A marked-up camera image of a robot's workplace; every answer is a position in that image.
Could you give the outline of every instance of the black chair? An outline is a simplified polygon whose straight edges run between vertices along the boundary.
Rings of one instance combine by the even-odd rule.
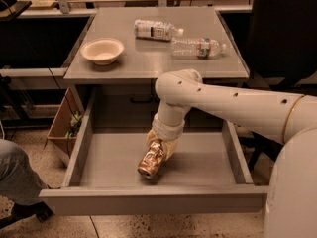
[[[249,88],[300,92],[298,82],[317,70],[317,0],[254,0],[242,55],[254,74]],[[282,147],[255,133],[254,146],[250,170],[261,152],[275,160]]]

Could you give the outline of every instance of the brown box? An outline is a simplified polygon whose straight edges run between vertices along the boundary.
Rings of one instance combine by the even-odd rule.
[[[78,111],[78,107],[71,90],[68,89],[48,133],[48,140],[63,150],[69,157],[76,142],[76,137],[66,138],[65,135],[70,128],[74,111]]]

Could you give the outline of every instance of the open drawer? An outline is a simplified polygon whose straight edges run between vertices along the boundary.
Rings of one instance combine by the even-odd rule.
[[[149,127],[103,127],[102,117],[109,112],[103,109],[112,107],[102,104],[109,96],[101,92],[99,87],[92,91],[61,189],[40,194],[55,214],[193,214],[263,207],[267,187],[254,186],[233,124],[186,128],[158,176],[145,179],[137,167],[148,150],[151,121]]]

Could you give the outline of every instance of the speckled floor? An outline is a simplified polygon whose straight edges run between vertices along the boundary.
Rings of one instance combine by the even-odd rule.
[[[7,139],[19,144],[29,155],[33,169],[50,186],[60,186],[66,167],[59,149],[46,144],[49,128],[8,132]],[[12,203],[0,197],[0,217],[9,214]],[[56,216],[45,223],[36,217],[17,222],[0,230],[1,238],[65,237],[65,238],[261,238],[264,214],[225,213],[195,215],[132,215],[132,216]]]

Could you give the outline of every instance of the gray tabletop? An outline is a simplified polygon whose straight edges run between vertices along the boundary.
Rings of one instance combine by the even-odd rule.
[[[171,22],[184,29],[184,37],[209,37],[227,44],[216,59],[180,59],[170,52],[170,42],[136,39],[134,22],[147,19]],[[204,78],[248,78],[232,40],[211,7],[100,8],[82,44],[97,38],[120,40],[125,50],[110,65],[95,65],[78,52],[65,80],[71,83],[106,83],[114,79],[153,79],[164,72],[193,68]]]

